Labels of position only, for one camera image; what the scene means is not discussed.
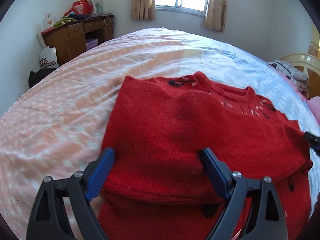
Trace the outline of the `red knit sweater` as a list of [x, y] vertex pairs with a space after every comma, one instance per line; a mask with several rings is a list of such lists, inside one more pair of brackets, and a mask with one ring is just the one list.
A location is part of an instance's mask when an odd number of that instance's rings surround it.
[[109, 239], [205, 239], [223, 203], [199, 151], [245, 177], [273, 180], [289, 239], [306, 225], [310, 208], [309, 145], [289, 120], [251, 87], [184, 77], [126, 77], [102, 146], [115, 152], [104, 183], [99, 223]]

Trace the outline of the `pink floral pillow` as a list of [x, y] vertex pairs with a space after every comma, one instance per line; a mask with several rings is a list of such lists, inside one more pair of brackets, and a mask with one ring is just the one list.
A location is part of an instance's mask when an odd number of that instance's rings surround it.
[[310, 111], [313, 113], [317, 121], [320, 121], [320, 97], [315, 96], [307, 101]]

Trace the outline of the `grey patterned pillow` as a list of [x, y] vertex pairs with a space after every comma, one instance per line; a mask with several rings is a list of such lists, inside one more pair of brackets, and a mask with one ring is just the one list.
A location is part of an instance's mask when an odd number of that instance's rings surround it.
[[287, 61], [270, 61], [268, 64], [285, 76], [301, 93], [309, 91], [308, 75]]

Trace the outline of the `cream wooden headboard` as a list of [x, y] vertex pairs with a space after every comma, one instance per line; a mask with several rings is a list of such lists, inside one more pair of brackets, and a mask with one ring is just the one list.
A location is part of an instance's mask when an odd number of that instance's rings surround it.
[[291, 54], [282, 57], [281, 61], [289, 62], [308, 76], [309, 91], [304, 93], [307, 99], [319, 96], [320, 61], [317, 57], [309, 54]]

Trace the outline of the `blue polka dot bedsheet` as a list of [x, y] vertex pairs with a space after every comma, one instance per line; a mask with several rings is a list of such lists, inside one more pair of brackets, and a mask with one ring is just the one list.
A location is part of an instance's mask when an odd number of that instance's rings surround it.
[[69, 61], [24, 93], [1, 117], [1, 215], [25, 239], [43, 178], [66, 178], [98, 156], [126, 76], [181, 77], [203, 72], [252, 87], [304, 131], [319, 134], [307, 104], [265, 61], [231, 44], [165, 28], [107, 41]]

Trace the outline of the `black bag on floor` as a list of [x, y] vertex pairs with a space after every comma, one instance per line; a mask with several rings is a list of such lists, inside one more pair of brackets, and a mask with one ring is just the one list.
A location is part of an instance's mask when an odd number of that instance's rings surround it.
[[36, 84], [38, 84], [41, 80], [47, 77], [49, 74], [54, 72], [56, 68], [42, 68], [37, 72], [31, 71], [28, 78], [29, 88], [32, 88]]

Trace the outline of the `right beige curtain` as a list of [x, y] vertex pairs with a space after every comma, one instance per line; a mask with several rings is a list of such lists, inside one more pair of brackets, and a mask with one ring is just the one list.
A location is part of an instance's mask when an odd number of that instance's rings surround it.
[[223, 33], [226, 25], [227, 0], [208, 0], [203, 26]]

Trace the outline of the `beige curtain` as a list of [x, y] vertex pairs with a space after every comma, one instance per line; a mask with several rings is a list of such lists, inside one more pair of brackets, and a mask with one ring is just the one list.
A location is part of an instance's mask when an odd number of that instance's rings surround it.
[[223, 33], [226, 25], [227, 0], [208, 0], [203, 26]]
[[155, 0], [132, 0], [131, 19], [151, 21], [156, 18]]

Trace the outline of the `white paper shopping bag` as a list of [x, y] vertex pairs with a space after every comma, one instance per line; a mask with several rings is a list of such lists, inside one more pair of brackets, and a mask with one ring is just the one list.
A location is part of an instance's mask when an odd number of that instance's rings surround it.
[[40, 68], [58, 68], [59, 64], [57, 61], [56, 48], [46, 47], [39, 52], [39, 63]]

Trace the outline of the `purple box under desk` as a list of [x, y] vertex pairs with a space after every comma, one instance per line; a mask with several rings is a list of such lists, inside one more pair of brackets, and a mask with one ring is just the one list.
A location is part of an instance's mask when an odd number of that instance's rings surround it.
[[98, 39], [97, 38], [86, 40], [86, 49], [87, 50], [90, 50], [96, 46], [98, 46]]

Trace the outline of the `brown wooden desk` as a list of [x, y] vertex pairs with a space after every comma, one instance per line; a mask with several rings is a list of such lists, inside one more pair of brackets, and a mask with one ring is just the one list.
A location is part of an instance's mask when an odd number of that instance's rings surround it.
[[106, 14], [87, 20], [68, 22], [58, 28], [43, 31], [44, 44], [56, 49], [57, 62], [63, 65], [86, 52], [87, 42], [97, 45], [113, 39], [114, 15]]

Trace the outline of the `green cloth on desk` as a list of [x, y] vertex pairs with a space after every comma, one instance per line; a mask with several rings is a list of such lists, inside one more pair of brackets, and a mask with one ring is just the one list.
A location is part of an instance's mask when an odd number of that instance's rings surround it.
[[76, 19], [74, 19], [72, 17], [63, 17], [63, 18], [61, 18], [61, 20], [59, 20], [53, 24], [53, 28], [59, 28], [67, 23], [75, 22], [75, 21], [76, 21]]

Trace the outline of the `white carton on desk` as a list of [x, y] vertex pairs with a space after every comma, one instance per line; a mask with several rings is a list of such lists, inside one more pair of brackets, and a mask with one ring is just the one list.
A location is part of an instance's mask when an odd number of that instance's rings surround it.
[[53, 27], [53, 25], [55, 24], [55, 16], [52, 12], [45, 14], [43, 20], [43, 29], [47, 30], [51, 27]]

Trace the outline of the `red gift bag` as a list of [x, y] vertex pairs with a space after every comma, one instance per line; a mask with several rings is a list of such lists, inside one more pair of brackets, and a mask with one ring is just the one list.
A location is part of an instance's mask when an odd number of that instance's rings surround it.
[[72, 4], [71, 9], [64, 13], [64, 17], [70, 14], [89, 15], [93, 12], [94, 7], [88, 0], [79, 0]]

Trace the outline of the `left beige curtain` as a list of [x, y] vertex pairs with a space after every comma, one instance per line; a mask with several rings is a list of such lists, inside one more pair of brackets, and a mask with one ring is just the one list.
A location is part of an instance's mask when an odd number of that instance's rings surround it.
[[132, 0], [131, 19], [151, 21], [156, 18], [155, 0]]

